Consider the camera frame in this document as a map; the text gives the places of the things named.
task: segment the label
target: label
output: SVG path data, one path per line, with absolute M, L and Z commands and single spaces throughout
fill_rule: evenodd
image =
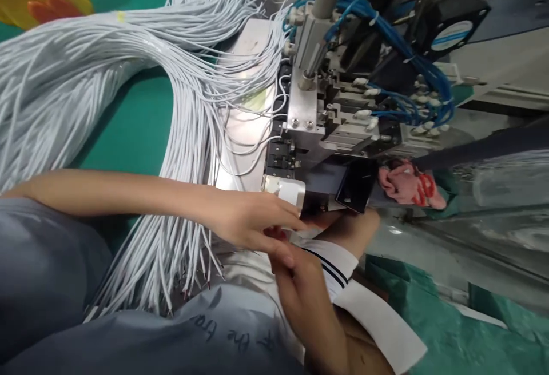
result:
M 473 23 L 471 21 L 454 23 L 436 36 L 435 40 L 431 44 L 431 49 L 443 51 L 456 46 L 459 42 L 466 38 L 471 29 L 473 29 Z

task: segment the sleeve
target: sleeve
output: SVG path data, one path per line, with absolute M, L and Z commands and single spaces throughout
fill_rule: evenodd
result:
M 80 324 L 110 260 L 91 227 L 26 198 L 0 199 L 0 365 Z

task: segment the green surface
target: green surface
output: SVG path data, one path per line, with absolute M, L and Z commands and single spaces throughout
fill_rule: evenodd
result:
M 91 0 L 96 12 L 149 9 L 165 0 Z M 22 30 L 0 23 L 0 41 Z M 162 69 L 145 70 L 118 92 L 72 167 L 158 175 L 172 120 L 173 94 Z M 116 250 L 136 217 L 105 217 L 93 226 Z
M 548 375 L 549 320 L 476 287 L 470 308 L 502 320 L 503 329 L 461 315 L 439 298 L 432 277 L 400 261 L 367 256 L 366 277 L 428 348 L 410 375 Z

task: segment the red fabric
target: red fabric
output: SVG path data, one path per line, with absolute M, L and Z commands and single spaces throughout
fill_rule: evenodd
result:
M 446 208 L 446 201 L 431 175 L 419 172 L 407 159 L 393 161 L 391 166 L 393 169 L 387 166 L 379 169 L 379 184 L 389 198 L 402 205 Z

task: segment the bundle of white wires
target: bundle of white wires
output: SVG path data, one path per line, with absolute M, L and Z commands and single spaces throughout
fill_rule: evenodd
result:
M 222 149 L 228 148 L 223 116 L 230 108 L 244 109 L 243 99 L 275 81 L 285 40 L 284 14 L 272 17 L 268 43 L 260 53 L 236 56 L 212 47 L 260 14 L 255 0 L 167 0 L 167 6 L 154 10 L 50 22 L 2 43 L 1 190 L 69 164 L 118 88 L 155 65 L 164 68 L 173 87 L 172 125 L 160 176 L 214 184 Z M 210 62 L 212 53 L 223 55 L 222 65 Z M 259 64 L 248 78 L 237 77 Z M 261 145 L 266 143 L 250 145 L 246 153 L 260 153 Z M 185 219 L 141 217 L 98 295 L 100 313 L 130 306 L 170 310 L 172 289 L 180 284 L 181 290 L 191 290 L 197 268 L 207 279 L 221 274 L 211 239 L 201 225 Z

